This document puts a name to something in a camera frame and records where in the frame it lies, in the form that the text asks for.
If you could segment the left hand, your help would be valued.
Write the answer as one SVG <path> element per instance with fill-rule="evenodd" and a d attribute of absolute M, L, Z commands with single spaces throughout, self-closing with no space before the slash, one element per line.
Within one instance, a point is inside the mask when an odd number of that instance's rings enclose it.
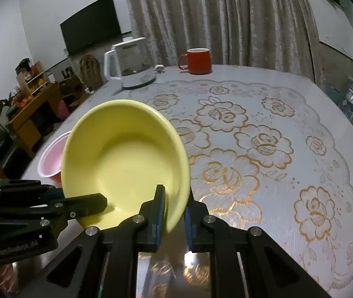
<path fill-rule="evenodd" d="M 0 288 L 9 293 L 14 286 L 15 281 L 16 276 L 14 273 L 13 265 L 6 264 L 4 266 L 0 266 Z"/>

